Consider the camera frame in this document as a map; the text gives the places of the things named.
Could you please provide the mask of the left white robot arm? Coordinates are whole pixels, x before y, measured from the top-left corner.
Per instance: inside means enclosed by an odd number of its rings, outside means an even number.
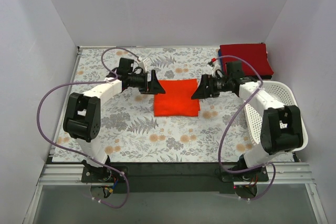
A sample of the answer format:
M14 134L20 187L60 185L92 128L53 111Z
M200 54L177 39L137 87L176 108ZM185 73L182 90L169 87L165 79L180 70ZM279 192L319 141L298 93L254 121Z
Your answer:
M82 164L89 174L100 182L112 176L110 159L96 137L101 127L101 107L115 95L127 88L137 88L141 94L164 94L156 72L151 71L151 80L144 60L134 66L134 60L121 58L114 73L109 73L105 83L99 84L83 93L71 93L68 99L63 130L74 138L81 151L86 154Z

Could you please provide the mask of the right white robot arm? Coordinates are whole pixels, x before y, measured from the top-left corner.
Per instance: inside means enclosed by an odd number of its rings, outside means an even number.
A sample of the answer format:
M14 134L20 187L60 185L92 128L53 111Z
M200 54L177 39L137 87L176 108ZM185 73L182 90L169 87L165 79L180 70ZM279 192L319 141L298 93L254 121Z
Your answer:
M226 63L226 70L215 67L215 59L208 64L213 67L212 75L204 74L191 98L217 98L222 92L231 92L243 99L241 111L250 105L261 116L260 142L243 154L232 168L222 166L229 174L238 174L242 180L251 180L257 169L266 165L274 157L291 152L305 145L305 127L300 109L296 105L286 105L263 89L263 80L258 73L246 76L242 65L251 65L238 57Z

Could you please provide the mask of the orange t-shirt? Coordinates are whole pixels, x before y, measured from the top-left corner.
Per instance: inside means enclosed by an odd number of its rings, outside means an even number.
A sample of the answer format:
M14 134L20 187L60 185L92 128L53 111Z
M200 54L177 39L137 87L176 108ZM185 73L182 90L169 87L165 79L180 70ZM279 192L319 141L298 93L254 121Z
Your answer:
M165 94L154 96L154 116L198 116L199 100L191 99L197 89L196 79L160 80L159 83Z

